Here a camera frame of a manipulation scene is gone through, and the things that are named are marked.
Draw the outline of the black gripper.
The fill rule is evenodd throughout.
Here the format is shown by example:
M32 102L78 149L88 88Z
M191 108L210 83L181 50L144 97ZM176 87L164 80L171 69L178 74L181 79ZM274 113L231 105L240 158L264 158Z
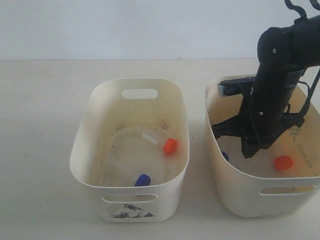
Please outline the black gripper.
M237 115L212 124L211 129L216 139L239 137L241 153L249 159L259 150L268 149L289 128L302 126L305 107L298 112L290 112L290 109L288 102L244 99Z

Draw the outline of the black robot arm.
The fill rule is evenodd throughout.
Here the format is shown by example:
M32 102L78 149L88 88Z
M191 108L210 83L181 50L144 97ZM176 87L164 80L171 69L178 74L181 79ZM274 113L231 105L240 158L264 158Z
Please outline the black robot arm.
M257 44L259 67L254 77L221 81L221 97L242 95L237 115L213 124L216 138L239 137L244 158L268 149L286 130L301 127L314 86L299 112L291 112L290 99L301 77L320 64L320 18L299 18L289 27L270 27Z

